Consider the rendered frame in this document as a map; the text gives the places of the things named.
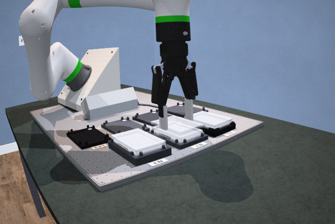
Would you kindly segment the white button panel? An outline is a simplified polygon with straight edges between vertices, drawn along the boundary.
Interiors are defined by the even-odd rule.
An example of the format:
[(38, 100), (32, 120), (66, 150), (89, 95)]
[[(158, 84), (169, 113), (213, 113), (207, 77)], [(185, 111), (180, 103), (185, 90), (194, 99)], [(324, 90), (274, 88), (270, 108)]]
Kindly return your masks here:
[(156, 105), (140, 104), (133, 87), (88, 96), (81, 102), (82, 116), (89, 120), (133, 110), (138, 105), (158, 108)]

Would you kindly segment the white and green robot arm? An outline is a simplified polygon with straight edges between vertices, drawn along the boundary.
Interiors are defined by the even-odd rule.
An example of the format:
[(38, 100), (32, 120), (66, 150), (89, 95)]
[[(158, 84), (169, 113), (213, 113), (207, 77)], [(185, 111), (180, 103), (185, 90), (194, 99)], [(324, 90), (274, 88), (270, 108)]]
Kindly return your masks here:
[(63, 8), (132, 7), (155, 11), (156, 41), (178, 44), (191, 40), (191, 0), (34, 0), (21, 14), (19, 29), (27, 52), (30, 91), (41, 101), (49, 99), (60, 79), (75, 92), (89, 79), (92, 68), (64, 45), (50, 46), (52, 25)]

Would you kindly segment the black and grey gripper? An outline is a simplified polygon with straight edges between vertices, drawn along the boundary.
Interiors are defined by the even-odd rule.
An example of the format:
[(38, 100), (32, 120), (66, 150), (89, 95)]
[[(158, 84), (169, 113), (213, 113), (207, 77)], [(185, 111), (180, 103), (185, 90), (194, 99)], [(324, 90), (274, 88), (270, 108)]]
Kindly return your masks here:
[(193, 100), (198, 96), (196, 63), (188, 62), (186, 58), (187, 43), (160, 44), (160, 56), (161, 63), (151, 67), (153, 74), (151, 102), (158, 105), (159, 128), (168, 130), (166, 102), (171, 83), (176, 76), (185, 96), (185, 119), (193, 121)]

